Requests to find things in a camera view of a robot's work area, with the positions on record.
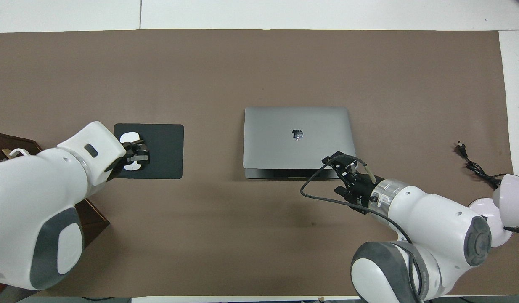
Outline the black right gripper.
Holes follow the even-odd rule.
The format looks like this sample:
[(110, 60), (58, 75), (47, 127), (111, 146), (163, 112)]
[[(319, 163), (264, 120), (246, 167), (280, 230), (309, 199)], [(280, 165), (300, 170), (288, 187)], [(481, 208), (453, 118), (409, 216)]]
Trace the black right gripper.
[[(340, 151), (324, 157), (323, 165), (334, 165), (334, 171), (343, 185), (334, 189), (356, 211), (369, 211), (371, 194), (376, 186), (376, 177), (368, 169), (367, 165), (361, 164), (358, 158), (348, 158), (348, 155)], [(361, 165), (366, 173), (358, 172)]]

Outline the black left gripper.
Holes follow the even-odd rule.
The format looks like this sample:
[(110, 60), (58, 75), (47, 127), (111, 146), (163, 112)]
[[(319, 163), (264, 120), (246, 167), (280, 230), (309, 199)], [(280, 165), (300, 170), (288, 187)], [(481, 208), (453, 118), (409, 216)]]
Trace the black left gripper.
[(113, 180), (121, 174), (126, 165), (130, 165), (132, 162), (129, 158), (132, 157), (132, 161), (139, 165), (147, 165), (150, 163), (149, 155), (134, 155), (134, 154), (148, 154), (148, 147), (146, 144), (126, 144), (124, 146), (125, 153), (114, 159), (108, 167), (105, 169), (105, 173), (109, 173), (106, 177), (106, 181)]

